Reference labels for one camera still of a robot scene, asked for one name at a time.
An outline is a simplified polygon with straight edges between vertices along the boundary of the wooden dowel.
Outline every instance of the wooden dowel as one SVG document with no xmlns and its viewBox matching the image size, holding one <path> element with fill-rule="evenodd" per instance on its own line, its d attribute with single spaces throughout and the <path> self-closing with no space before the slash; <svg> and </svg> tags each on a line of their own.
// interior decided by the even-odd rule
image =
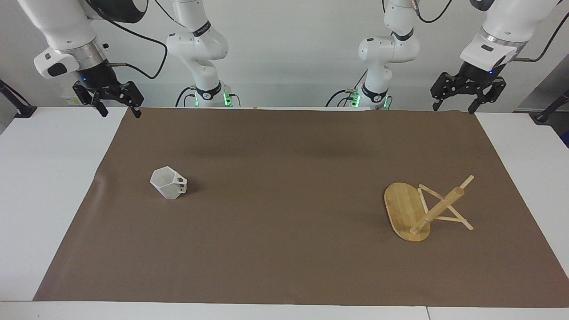
<svg viewBox="0 0 569 320">
<path fill-rule="evenodd" d="M 428 193 L 430 193 L 432 196 L 439 198 L 440 200 L 444 200 L 443 196 L 441 196 L 440 194 L 438 194 L 437 192 L 425 187 L 424 185 L 420 184 L 419 185 L 419 189 L 423 189 L 425 191 L 427 191 Z"/>
<path fill-rule="evenodd" d="M 467 227 L 470 231 L 474 230 L 474 227 L 453 207 L 448 206 L 448 209 L 454 214 L 465 227 Z"/>
<path fill-rule="evenodd" d="M 435 220 L 436 217 L 440 216 L 448 206 L 453 205 L 458 199 L 460 199 L 464 195 L 464 189 L 460 187 L 456 187 L 452 189 L 451 192 L 444 197 L 439 203 L 437 203 L 426 215 L 425 217 L 418 222 L 418 224 L 411 228 L 410 232 L 413 235 L 419 233 L 421 229 L 423 229 L 426 225 L 431 223 Z"/>
<path fill-rule="evenodd" d="M 443 216 L 438 216 L 435 218 L 435 220 L 443 220 L 443 221 L 452 221 L 452 222 L 460 222 L 462 223 L 462 221 L 459 218 L 453 218 L 453 217 L 443 217 Z"/>
<path fill-rule="evenodd" d="M 423 194 L 423 189 L 418 188 L 419 196 L 421 197 L 421 203 L 423 204 L 423 209 L 425 210 L 425 214 L 428 212 L 427 203 L 425 202 L 425 195 Z"/>
<path fill-rule="evenodd" d="M 466 187 L 472 182 L 472 180 L 474 180 L 474 176 L 473 176 L 473 175 L 471 175 L 470 177 L 468 177 L 468 178 L 463 182 L 463 184 L 460 185 L 460 187 L 463 188 L 463 189 L 466 188 Z"/>
</svg>

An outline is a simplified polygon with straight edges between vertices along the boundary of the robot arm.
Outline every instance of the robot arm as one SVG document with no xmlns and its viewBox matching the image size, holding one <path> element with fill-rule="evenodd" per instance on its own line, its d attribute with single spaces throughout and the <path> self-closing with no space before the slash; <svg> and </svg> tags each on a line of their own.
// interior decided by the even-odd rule
<svg viewBox="0 0 569 320">
<path fill-rule="evenodd" d="M 470 0 L 487 12 L 487 19 L 474 40 L 464 49 L 464 60 L 457 75 L 443 72 L 431 88 L 436 111 L 442 102 L 458 94 L 476 95 L 468 111 L 495 102 L 506 82 L 499 77 L 533 36 L 537 25 L 551 14 L 559 0 Z"/>
<path fill-rule="evenodd" d="M 38 72 L 50 79 L 74 73 L 73 90 L 84 105 L 96 108 L 103 117 L 109 112 L 101 100 L 116 100 L 131 108 L 135 116 L 144 97 L 129 81 L 121 84 L 105 56 L 89 17 L 96 10 L 106 19 L 137 22 L 146 11 L 148 0 L 18 0 L 32 23 L 44 34 L 49 48 L 34 59 Z"/>
<path fill-rule="evenodd" d="M 408 62 L 417 57 L 419 41 L 413 36 L 416 18 L 412 0 L 389 0 L 384 22 L 392 30 L 391 35 L 368 38 L 360 44 L 360 59 L 367 65 L 368 75 L 358 88 L 356 106 L 381 108 L 392 77 L 386 64 Z"/>
<path fill-rule="evenodd" d="M 171 34 L 168 52 L 188 67 L 194 81 L 196 105 L 231 106 L 231 89 L 220 81 L 212 60 L 226 57 L 229 45 L 209 22 L 203 0 L 172 0 L 178 21 L 190 32 Z"/>
</svg>

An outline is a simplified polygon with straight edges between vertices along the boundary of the oval wooden base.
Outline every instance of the oval wooden base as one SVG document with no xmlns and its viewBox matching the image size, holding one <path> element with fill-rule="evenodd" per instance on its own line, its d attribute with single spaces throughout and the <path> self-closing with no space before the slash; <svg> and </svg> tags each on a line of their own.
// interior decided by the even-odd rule
<svg viewBox="0 0 569 320">
<path fill-rule="evenodd" d="M 429 224 L 416 235 L 410 231 L 426 214 L 417 188 L 407 183 L 393 183 L 385 190 L 384 199 L 391 226 L 399 237 L 417 242 L 429 236 Z"/>
</svg>

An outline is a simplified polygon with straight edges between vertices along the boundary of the brown paper mat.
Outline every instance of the brown paper mat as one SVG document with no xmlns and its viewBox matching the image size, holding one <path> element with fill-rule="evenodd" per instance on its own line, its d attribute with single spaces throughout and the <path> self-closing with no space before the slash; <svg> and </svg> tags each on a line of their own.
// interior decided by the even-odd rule
<svg viewBox="0 0 569 320">
<path fill-rule="evenodd" d="M 149 184 L 166 165 L 190 181 L 178 200 Z M 393 232 L 388 185 L 470 174 L 455 207 L 474 231 Z M 145 109 L 34 300 L 569 307 L 569 280 L 474 116 Z"/>
</svg>

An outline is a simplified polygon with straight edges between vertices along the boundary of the table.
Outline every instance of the table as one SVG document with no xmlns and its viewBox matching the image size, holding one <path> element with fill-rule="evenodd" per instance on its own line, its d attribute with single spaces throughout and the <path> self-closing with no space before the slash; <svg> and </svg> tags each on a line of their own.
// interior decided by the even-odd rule
<svg viewBox="0 0 569 320">
<path fill-rule="evenodd" d="M 550 319 L 569 309 L 261 306 L 31 301 L 83 201 L 126 108 L 40 108 L 0 136 L 0 315 L 13 319 Z M 477 115 L 569 274 L 569 149 L 525 114 Z"/>
</svg>

